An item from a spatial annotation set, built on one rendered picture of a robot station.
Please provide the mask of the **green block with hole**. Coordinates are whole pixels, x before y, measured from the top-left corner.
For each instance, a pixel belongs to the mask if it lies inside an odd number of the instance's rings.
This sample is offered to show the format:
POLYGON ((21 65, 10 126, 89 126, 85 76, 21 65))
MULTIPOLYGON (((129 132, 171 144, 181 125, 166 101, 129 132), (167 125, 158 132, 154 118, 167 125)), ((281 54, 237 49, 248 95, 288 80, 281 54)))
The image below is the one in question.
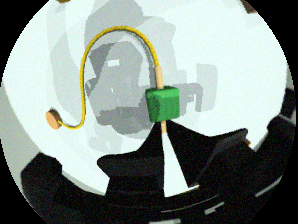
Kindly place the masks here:
POLYGON ((146 88, 150 123, 160 123, 180 117, 180 89, 166 85, 164 88, 146 88))

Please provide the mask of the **brown wooden cylinder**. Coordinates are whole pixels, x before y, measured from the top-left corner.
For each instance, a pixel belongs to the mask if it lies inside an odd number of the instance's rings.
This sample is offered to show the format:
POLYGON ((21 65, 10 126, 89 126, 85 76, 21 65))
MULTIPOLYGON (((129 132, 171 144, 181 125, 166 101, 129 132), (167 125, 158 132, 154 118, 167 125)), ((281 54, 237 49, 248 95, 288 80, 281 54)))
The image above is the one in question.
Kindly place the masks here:
POLYGON ((249 140, 245 140, 245 139, 243 139, 243 143, 246 143, 247 145, 251 145, 251 141, 249 141, 249 140))

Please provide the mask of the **round wooden button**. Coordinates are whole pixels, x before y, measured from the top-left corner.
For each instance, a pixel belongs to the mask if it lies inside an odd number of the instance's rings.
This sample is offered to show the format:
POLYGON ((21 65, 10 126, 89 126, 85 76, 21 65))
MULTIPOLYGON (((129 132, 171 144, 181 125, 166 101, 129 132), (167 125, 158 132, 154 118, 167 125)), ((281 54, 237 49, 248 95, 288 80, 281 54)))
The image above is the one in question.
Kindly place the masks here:
POLYGON ((49 111, 45 113, 45 120, 47 120, 49 127, 51 127, 53 131, 56 131, 56 129, 61 128, 61 125, 63 125, 60 123, 61 119, 59 113, 56 112, 56 109, 49 109, 49 111))

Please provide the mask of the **yellow string with wooden stick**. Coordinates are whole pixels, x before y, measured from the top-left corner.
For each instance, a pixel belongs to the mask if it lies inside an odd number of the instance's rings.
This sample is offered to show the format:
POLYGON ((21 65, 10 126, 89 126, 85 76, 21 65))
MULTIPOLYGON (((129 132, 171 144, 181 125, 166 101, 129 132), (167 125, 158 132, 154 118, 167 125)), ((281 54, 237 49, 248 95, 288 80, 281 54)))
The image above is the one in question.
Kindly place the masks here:
MULTIPOLYGON (((84 123, 84 120, 85 120, 84 65, 85 65, 86 55, 88 55, 90 47, 92 47, 92 45, 94 43, 96 43, 98 37, 105 35, 106 32, 113 32, 113 30, 114 31, 121 31, 121 30, 130 31, 130 32, 132 32, 132 34, 137 34, 138 37, 141 37, 141 39, 145 41, 146 45, 148 45, 149 52, 152 53, 152 57, 153 57, 153 63, 154 63, 153 71, 154 71, 154 81, 156 81, 156 89, 164 88, 164 79, 162 79, 162 69, 160 67, 160 63, 158 63, 156 52, 154 52, 154 47, 153 47, 152 43, 150 43, 148 37, 146 37, 144 34, 142 34, 142 32, 138 32, 136 30, 136 28, 130 28, 130 27, 126 27, 126 26, 109 27, 109 30, 102 30, 102 32, 100 32, 100 34, 97 34, 97 36, 93 37, 93 40, 90 41, 90 43, 88 44, 88 48, 85 49, 84 55, 82 55, 81 68, 80 68, 80 71, 81 71, 80 72, 80 85, 81 85, 80 91, 81 91, 81 103, 82 103, 82 119, 81 119, 81 123, 78 124, 77 127, 69 127, 69 125, 64 124, 63 121, 59 120, 60 123, 63 124, 65 128, 74 129, 74 131, 76 131, 77 128, 81 128, 81 125, 84 125, 82 123, 84 123)), ((160 121, 160 124, 161 124, 161 133, 165 133, 166 132, 165 121, 160 121)))

